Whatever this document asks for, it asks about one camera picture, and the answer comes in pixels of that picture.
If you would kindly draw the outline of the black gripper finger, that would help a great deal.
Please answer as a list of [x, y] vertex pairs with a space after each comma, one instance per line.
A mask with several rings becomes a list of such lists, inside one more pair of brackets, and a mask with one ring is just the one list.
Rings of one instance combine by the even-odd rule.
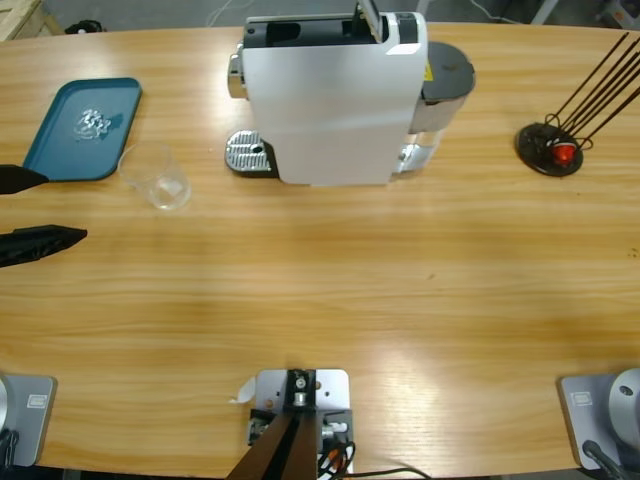
[[1, 235], [1, 267], [37, 261], [66, 250], [87, 237], [85, 229], [43, 225]]
[[47, 176], [31, 169], [12, 164], [0, 166], [1, 195], [15, 194], [48, 182]]

